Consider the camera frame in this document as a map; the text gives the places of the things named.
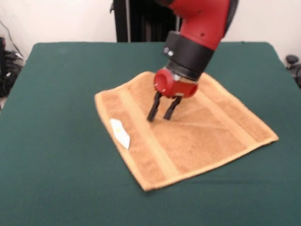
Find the table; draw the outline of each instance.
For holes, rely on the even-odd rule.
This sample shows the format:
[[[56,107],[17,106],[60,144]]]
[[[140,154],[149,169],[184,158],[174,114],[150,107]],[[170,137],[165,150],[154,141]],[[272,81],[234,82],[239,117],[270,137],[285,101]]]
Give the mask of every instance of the table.
[[[268,43],[222,43],[206,72],[280,137],[145,193],[94,95],[166,63],[163,43],[39,43],[0,115],[0,225],[299,226],[301,91]]]

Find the black cable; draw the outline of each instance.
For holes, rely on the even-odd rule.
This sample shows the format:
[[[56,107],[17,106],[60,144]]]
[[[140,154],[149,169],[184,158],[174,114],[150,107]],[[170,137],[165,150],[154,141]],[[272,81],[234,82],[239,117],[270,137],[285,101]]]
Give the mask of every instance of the black cable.
[[[5,30],[8,32],[8,37],[9,37],[11,43],[13,44],[13,46],[15,47],[15,49],[17,50],[17,52],[23,57],[21,51],[20,51],[20,50],[18,49],[18,47],[14,44],[13,39],[12,39],[12,37],[11,37],[11,35],[10,35],[9,29],[4,25],[4,23],[3,23],[1,20],[0,20],[0,24],[1,24],[1,25],[5,28]]]

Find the red gripper housing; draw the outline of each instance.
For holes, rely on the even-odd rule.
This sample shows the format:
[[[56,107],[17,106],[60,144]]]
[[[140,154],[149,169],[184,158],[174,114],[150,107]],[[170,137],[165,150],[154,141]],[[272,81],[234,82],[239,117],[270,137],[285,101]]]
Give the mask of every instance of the red gripper housing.
[[[174,75],[168,69],[161,69],[157,71],[154,78],[154,87],[163,96],[172,97],[192,97],[198,90],[198,83],[175,80]]]

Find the tan towel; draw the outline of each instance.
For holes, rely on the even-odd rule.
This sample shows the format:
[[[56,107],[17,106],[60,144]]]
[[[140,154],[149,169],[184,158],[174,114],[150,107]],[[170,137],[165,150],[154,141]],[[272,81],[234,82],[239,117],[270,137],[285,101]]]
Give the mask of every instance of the tan towel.
[[[194,97],[184,99],[170,121],[163,119],[171,100],[161,99],[154,122],[146,118],[153,104],[154,73],[95,96],[99,116],[124,162],[144,191],[162,188],[213,170],[278,136],[208,74]],[[130,135],[124,148],[113,135],[110,118]]]

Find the black knob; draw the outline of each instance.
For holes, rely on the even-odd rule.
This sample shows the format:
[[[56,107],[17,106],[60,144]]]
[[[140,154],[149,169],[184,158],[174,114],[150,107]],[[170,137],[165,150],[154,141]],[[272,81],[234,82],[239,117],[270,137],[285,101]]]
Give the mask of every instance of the black knob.
[[[290,65],[294,65],[295,63],[297,63],[299,61],[299,58],[297,56],[294,55],[288,55],[286,57],[286,61],[290,64]]]

